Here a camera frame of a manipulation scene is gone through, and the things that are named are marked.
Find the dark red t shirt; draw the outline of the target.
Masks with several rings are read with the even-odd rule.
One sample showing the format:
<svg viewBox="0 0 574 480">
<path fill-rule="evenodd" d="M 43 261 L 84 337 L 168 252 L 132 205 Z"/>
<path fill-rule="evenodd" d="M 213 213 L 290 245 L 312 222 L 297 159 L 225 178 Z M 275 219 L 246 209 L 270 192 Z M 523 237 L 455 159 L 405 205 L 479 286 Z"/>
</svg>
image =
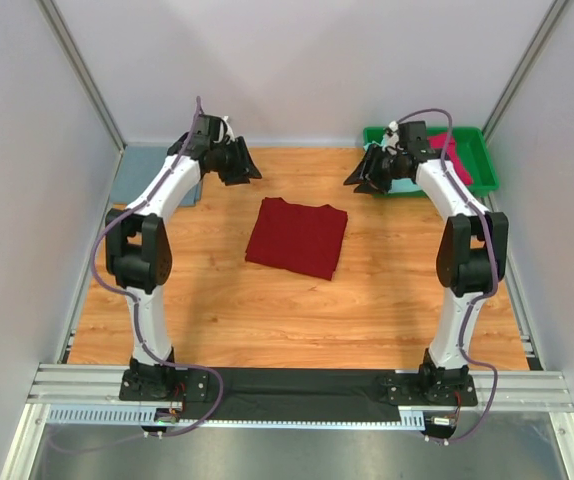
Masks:
<svg viewBox="0 0 574 480">
<path fill-rule="evenodd" d="M 262 200 L 245 260 L 330 281 L 336 271 L 348 214 L 330 205 Z"/>
</svg>

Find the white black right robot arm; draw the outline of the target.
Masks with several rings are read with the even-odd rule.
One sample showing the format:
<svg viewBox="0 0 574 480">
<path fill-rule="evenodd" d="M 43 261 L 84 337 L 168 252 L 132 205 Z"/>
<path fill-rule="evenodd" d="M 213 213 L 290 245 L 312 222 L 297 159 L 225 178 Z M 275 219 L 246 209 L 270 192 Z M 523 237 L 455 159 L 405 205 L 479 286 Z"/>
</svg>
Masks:
<svg viewBox="0 0 574 480">
<path fill-rule="evenodd" d="M 509 221 L 473 196 L 446 148 L 432 147 L 423 121 L 391 122 L 345 182 L 357 193 L 375 194 L 400 179 L 418 185 L 444 221 L 436 257 L 444 296 L 437 332 L 417 372 L 387 374 L 382 381 L 399 405 L 474 405 L 469 348 L 479 313 L 504 276 Z"/>
</svg>

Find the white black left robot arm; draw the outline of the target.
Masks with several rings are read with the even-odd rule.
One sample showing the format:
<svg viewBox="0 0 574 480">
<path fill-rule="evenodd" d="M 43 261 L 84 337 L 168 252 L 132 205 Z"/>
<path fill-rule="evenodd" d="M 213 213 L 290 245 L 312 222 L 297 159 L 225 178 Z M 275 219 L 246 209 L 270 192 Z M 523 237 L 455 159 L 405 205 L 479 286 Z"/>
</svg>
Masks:
<svg viewBox="0 0 574 480">
<path fill-rule="evenodd" d="M 119 397 L 176 400 L 180 370 L 167 332 L 163 286 L 173 265 L 166 223 L 208 173 L 227 186 L 261 176 L 243 137 L 225 117 L 198 114 L 191 129 L 167 151 L 160 171 L 126 208 L 106 216 L 106 270 L 128 302 L 134 335 Z"/>
</svg>

